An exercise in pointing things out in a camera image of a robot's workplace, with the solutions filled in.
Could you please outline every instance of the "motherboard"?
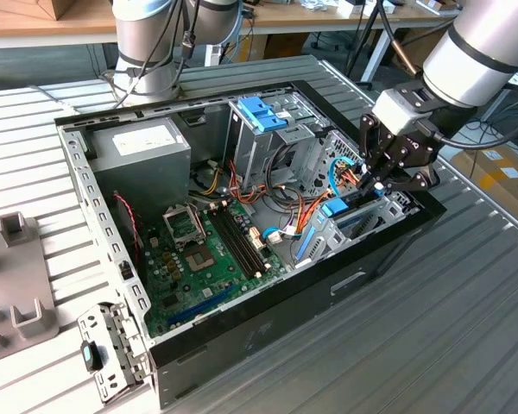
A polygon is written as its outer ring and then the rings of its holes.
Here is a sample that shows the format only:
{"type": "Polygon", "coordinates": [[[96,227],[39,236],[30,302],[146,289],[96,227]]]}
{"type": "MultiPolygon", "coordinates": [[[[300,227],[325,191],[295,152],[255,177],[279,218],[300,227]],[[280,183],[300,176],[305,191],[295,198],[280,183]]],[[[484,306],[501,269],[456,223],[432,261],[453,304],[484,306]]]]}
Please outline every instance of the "motherboard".
{"type": "Polygon", "coordinates": [[[170,216],[168,226],[158,222],[145,230],[142,267],[152,304],[146,315],[151,337],[163,335],[287,271],[267,246],[254,245],[253,224],[238,201],[218,210],[189,205],[187,213],[170,216]],[[194,231],[203,231],[203,236],[180,242],[194,231]]]}

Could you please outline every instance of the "blue plastic clip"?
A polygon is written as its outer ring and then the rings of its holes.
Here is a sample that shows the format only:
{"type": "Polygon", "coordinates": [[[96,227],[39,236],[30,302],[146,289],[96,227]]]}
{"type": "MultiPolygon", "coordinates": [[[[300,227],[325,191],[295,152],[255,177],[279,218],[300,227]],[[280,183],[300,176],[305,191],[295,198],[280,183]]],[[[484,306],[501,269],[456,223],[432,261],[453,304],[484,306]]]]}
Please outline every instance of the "blue plastic clip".
{"type": "Polygon", "coordinates": [[[335,214],[341,213],[347,209],[347,204],[344,203],[344,200],[341,198],[333,198],[332,200],[328,200],[322,206],[322,212],[327,217],[332,217],[335,214]]]}
{"type": "Polygon", "coordinates": [[[264,103],[259,97],[243,97],[238,100],[238,106],[261,132],[287,126],[287,121],[276,116],[272,111],[273,107],[264,103]]]}

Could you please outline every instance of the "capacitor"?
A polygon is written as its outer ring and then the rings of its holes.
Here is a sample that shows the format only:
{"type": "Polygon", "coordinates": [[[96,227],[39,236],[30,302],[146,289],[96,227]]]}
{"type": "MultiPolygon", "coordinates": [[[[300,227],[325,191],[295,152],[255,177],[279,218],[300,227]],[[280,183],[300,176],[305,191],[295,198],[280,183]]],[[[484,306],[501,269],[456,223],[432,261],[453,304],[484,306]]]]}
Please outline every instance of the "capacitor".
{"type": "Polygon", "coordinates": [[[176,266],[176,263],[174,262],[174,260],[171,260],[167,263],[167,270],[170,273],[174,272],[176,269],[177,269],[177,266],[176,266]]]}

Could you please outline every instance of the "wooden shelf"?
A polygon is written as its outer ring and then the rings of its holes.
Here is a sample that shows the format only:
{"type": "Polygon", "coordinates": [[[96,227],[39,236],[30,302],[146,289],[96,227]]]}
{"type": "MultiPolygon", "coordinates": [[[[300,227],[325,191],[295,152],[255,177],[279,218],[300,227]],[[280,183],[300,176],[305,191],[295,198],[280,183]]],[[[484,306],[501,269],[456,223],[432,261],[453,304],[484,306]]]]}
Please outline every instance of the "wooden shelf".
{"type": "MultiPolygon", "coordinates": [[[[263,3],[255,7],[255,27],[306,26],[358,23],[359,16],[341,16],[335,7],[327,11],[309,11],[299,3],[263,3]]],[[[432,22],[438,17],[418,7],[398,7],[392,22],[432,22]]],[[[93,35],[115,33],[115,18],[108,0],[78,0],[58,22],[21,16],[0,11],[0,37],[47,36],[47,35],[93,35]]]]}

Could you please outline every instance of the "workbench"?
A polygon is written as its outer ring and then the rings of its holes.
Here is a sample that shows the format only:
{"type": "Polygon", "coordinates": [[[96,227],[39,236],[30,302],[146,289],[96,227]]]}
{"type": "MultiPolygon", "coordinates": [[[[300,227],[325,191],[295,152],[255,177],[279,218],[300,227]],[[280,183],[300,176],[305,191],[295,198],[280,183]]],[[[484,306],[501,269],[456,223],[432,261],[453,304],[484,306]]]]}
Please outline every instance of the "workbench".
{"type": "MultiPolygon", "coordinates": [[[[356,125],[370,98],[310,56],[185,70],[189,97],[304,79],[356,125]]],[[[81,112],[98,80],[44,89],[81,112]]],[[[95,412],[76,318],[113,299],[41,92],[0,91],[0,214],[36,217],[60,334],[0,360],[0,413],[95,412]]],[[[391,269],[182,399],[172,413],[518,412],[518,222],[443,160],[447,212],[391,269]]],[[[100,412],[157,412],[147,386],[100,412]]]]}
{"type": "MultiPolygon", "coordinates": [[[[327,11],[309,11],[299,1],[291,4],[260,3],[255,7],[255,16],[253,35],[355,30],[359,23],[359,15],[348,18],[340,15],[335,7],[329,7],[327,11]]],[[[393,30],[430,28],[447,20],[414,5],[398,7],[388,18],[393,30]]],[[[365,16],[361,28],[364,28],[367,20],[365,16]]],[[[373,28],[382,28],[379,17],[373,28]]],[[[247,35],[249,31],[249,22],[244,19],[240,35],[247,35]]],[[[0,48],[116,41],[115,18],[109,0],[78,0],[57,22],[0,11],[0,48]]],[[[389,37],[384,32],[376,43],[362,81],[372,80],[388,47],[389,37]]],[[[215,65],[218,61],[214,53],[213,47],[207,48],[207,66],[215,65]]]]}

